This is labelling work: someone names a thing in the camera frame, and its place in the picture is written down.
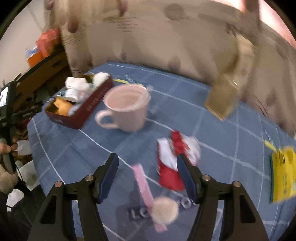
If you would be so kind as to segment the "person's left hand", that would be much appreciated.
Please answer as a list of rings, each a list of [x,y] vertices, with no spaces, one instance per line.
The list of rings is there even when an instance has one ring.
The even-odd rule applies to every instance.
[[[1,138],[1,193],[9,194],[19,181],[17,173],[13,170],[10,154],[11,147]]]

